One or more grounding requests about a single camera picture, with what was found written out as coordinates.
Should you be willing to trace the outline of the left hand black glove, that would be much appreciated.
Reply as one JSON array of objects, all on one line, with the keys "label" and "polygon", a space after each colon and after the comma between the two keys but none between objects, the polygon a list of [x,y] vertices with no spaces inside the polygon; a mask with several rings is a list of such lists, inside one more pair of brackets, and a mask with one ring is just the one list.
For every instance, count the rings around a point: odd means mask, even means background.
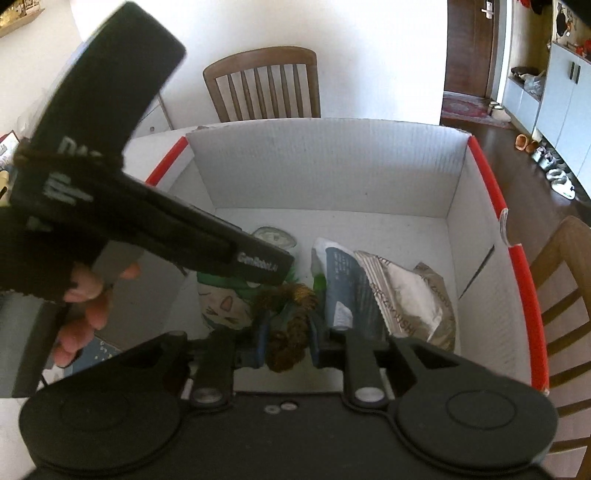
[{"label": "left hand black glove", "polygon": [[111,212],[113,218],[92,215],[70,222],[65,229],[34,230],[28,218],[11,207],[1,209],[1,310],[21,294],[59,307],[83,303],[84,313],[60,325],[52,338],[52,361],[65,368],[74,362],[96,331],[107,324],[112,292],[103,277],[90,268],[88,252],[103,247],[100,240],[134,238],[141,218]]}]

